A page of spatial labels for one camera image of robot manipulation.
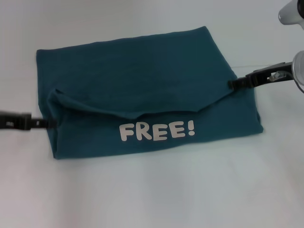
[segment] folded t-shirt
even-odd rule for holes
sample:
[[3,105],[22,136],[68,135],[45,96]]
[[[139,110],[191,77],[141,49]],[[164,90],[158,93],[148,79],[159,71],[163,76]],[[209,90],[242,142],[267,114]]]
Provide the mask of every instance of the folded t-shirt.
[[261,133],[254,90],[206,27],[38,50],[38,96],[56,159],[149,152]]

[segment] exclamation mark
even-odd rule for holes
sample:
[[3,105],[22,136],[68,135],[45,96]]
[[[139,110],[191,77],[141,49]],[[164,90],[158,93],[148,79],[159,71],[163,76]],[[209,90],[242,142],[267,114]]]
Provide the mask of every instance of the exclamation mark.
[[189,135],[193,136],[195,134],[195,132],[193,131],[194,130],[194,123],[193,123],[193,120],[190,120],[188,122],[188,129],[190,130],[189,131]]

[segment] white table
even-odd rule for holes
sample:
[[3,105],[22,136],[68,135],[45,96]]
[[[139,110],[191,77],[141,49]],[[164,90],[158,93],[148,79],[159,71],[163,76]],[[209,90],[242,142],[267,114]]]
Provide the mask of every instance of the white table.
[[[0,0],[0,108],[40,116],[37,49],[207,26],[238,76],[304,50],[288,0]],[[1,228],[302,228],[304,95],[256,89],[265,132],[82,160],[46,131],[0,131]]]

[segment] teal fabric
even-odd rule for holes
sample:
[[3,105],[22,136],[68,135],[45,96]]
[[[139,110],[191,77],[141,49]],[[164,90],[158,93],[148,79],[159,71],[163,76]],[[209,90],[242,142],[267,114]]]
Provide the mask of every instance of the teal fabric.
[[254,90],[228,88],[236,76],[206,27],[38,50],[37,66],[40,110],[59,124],[48,130],[56,159],[150,152],[263,131]]

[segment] black cable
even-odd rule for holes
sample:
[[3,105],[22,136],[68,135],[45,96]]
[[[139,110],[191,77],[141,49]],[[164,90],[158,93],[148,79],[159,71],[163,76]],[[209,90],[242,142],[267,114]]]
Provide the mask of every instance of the black cable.
[[299,83],[297,83],[297,81],[295,81],[295,80],[294,80],[294,82],[295,82],[296,86],[299,88],[299,90],[301,90],[301,92],[304,93],[304,90],[300,87]]

